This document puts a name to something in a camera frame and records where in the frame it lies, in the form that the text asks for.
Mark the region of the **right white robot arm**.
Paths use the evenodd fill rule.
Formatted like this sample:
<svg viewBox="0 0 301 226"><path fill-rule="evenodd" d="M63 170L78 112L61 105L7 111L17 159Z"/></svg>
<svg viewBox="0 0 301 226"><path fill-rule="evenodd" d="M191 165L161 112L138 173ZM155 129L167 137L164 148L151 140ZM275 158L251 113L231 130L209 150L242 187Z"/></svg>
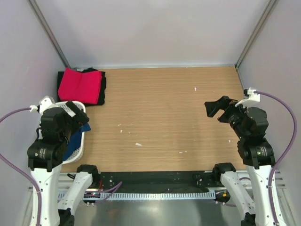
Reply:
<svg viewBox="0 0 301 226"><path fill-rule="evenodd" d="M242 226L285 226L272 170L276 163L274 152L265 138L269 125L267 113L254 107L260 99L260 94L251 90L241 101L222 96L217 101L205 102L207 116L212 118L223 110L218 121L228 123L239 138L238 153L246 166L253 195L245 190L231 163L216 164L212 181L227 189L241 216Z"/></svg>

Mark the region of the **blue printed t-shirt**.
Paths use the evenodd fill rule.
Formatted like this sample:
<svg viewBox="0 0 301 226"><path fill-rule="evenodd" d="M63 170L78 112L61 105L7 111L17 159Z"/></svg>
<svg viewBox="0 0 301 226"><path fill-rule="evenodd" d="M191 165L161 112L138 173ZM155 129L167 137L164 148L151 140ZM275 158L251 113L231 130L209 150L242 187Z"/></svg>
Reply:
<svg viewBox="0 0 301 226"><path fill-rule="evenodd" d="M90 130L90 125L87 123L80 130L71 135L67 145L67 152L63 156L63 161L67 160L77 149L80 148L82 133Z"/></svg>

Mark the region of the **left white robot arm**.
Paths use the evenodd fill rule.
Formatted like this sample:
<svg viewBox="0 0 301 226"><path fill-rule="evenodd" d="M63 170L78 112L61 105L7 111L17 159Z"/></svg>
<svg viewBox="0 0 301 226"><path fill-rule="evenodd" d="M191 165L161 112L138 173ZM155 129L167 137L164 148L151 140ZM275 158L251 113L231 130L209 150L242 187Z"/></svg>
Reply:
<svg viewBox="0 0 301 226"><path fill-rule="evenodd" d="M45 97L39 103L41 114L39 133L28 148L28 167L33 178L32 226L72 226L75 212L88 188L99 185L100 176L95 165L82 164L71 187L59 201L58 184L63 156L73 134L83 128L89 118L73 101L66 102L65 110Z"/></svg>

